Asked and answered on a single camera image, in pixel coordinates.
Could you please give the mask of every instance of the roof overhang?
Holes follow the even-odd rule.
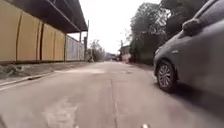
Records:
[[[7,1],[65,33],[88,30],[79,0]]]

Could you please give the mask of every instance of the sky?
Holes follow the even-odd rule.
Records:
[[[89,20],[88,43],[99,40],[106,52],[118,53],[121,40],[124,45],[130,32],[130,21],[143,2],[159,3],[160,0],[79,0],[83,14]]]

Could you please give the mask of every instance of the curb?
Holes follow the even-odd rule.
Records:
[[[19,80],[10,81],[10,82],[5,82],[5,83],[0,84],[0,87],[2,87],[2,86],[6,86],[6,85],[10,85],[10,84],[17,84],[17,83],[21,83],[21,82],[24,82],[24,81],[30,81],[30,80],[40,79],[40,78],[42,78],[42,77],[49,76],[49,75],[51,75],[51,74],[53,74],[53,73],[54,73],[54,72],[46,73],[46,74],[42,74],[42,75],[36,75],[36,76],[28,76],[28,77],[25,77],[25,78],[21,78],[21,79],[19,79]]]

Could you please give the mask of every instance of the side mirror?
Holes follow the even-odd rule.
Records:
[[[200,33],[202,25],[199,19],[191,19],[182,25],[184,33],[188,36],[194,36]]]

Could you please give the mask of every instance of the car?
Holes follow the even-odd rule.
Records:
[[[155,52],[154,74],[167,92],[184,83],[224,95],[224,0],[209,0]]]

